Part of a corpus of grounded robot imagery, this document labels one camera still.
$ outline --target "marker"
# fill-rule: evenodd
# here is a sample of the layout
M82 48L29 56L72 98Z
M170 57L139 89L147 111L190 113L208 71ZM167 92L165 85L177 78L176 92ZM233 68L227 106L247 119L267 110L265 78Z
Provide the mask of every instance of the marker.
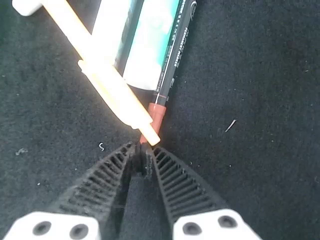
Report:
M193 20L197 7L196 0L181 0L178 12L175 16L174 26L166 50L165 61L156 90L153 93L153 101L149 104L148 112L153 119L151 126L159 133L160 126L166 113L166 103L169 99L169 91L175 81L175 72L179 67L180 60L189 34L189 24ZM146 143L144 136L141 143Z

